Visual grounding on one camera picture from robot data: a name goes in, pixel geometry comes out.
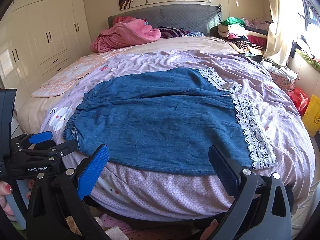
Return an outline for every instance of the red plastic bag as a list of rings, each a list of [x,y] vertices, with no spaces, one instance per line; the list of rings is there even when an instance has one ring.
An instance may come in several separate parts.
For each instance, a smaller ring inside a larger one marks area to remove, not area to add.
[[[301,88],[295,88],[289,92],[289,97],[298,109],[299,114],[301,116],[304,115],[310,102],[307,95],[301,90]]]

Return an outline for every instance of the beige bedsheet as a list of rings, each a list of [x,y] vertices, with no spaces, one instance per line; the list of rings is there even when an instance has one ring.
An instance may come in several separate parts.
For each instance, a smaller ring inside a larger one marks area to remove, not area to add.
[[[158,41],[133,46],[124,54],[142,54],[159,50],[203,50],[209,53],[232,54],[237,53],[225,41],[215,37],[179,37],[173,39],[159,39]],[[26,133],[38,133],[46,113],[59,101],[63,95],[52,98],[33,98],[18,111],[20,127]]]

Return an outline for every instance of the purple striped cloth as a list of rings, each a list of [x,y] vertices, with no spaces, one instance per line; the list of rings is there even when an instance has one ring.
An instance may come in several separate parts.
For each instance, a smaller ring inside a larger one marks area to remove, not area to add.
[[[189,31],[185,31],[182,29],[164,27],[164,26],[160,26],[157,29],[159,29],[161,32],[161,36],[160,36],[161,39],[181,37],[190,33]]]

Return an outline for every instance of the white lace trim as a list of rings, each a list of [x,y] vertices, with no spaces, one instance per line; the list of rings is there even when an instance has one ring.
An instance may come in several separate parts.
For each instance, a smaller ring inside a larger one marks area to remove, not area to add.
[[[236,82],[225,82],[218,74],[215,72],[214,68],[203,68],[199,70],[201,75],[208,79],[208,81],[216,87],[216,89],[221,91],[229,91],[230,93],[235,93],[242,88],[242,85]]]
[[[259,170],[277,165],[270,138],[266,135],[257,108],[248,98],[231,95],[235,105],[236,118],[243,129],[245,141],[248,143],[252,168]]]

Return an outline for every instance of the painted fingernail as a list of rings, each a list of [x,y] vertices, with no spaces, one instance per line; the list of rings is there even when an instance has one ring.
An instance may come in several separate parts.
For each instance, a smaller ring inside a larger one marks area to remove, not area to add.
[[[4,184],[3,187],[4,187],[4,190],[7,193],[11,193],[12,192],[12,187],[9,184]]]

